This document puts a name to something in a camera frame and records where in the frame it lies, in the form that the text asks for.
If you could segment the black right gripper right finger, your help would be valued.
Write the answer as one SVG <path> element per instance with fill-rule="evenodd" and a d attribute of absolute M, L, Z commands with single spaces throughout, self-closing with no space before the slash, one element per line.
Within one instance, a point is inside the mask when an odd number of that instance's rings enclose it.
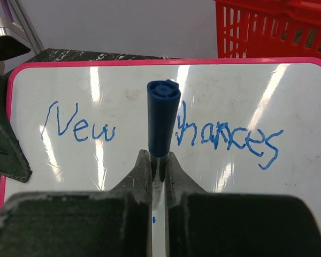
<path fill-rule="evenodd" d="M 321 233 L 294 196 L 209 193 L 174 153 L 165 168 L 167 256 L 321 256 Z"/>

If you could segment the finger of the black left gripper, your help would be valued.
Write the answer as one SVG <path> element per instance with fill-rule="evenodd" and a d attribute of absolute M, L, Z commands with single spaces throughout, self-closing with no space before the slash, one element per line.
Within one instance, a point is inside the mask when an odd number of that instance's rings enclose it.
<path fill-rule="evenodd" d="M 7 79 L 0 76 L 0 175 L 26 183 L 32 171 L 6 114 Z"/>

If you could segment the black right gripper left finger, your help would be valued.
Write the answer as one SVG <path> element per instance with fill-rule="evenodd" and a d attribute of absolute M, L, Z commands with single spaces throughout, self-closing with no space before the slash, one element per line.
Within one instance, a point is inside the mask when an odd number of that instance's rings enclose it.
<path fill-rule="evenodd" d="M 0 256 L 151 256 L 149 154 L 109 191 L 24 192 L 0 210 Z"/>

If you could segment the pink framed whiteboard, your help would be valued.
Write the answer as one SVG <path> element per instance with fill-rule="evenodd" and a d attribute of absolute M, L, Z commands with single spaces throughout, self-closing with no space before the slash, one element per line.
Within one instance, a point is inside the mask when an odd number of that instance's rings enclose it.
<path fill-rule="evenodd" d="M 0 205 L 35 191 L 108 191 L 148 147 L 147 84 L 172 80 L 171 151 L 215 193 L 302 199 L 321 230 L 321 60 L 178 59 L 27 63 L 7 116 L 28 182 L 1 179 Z"/>

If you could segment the white blue whiteboard marker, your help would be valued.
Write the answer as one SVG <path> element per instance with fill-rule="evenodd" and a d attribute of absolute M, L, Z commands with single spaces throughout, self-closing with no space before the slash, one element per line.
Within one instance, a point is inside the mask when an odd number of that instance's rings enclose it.
<path fill-rule="evenodd" d="M 148 152 L 152 172 L 152 209 L 156 210 L 162 194 L 167 157 L 181 92 L 172 80 L 147 84 Z"/>

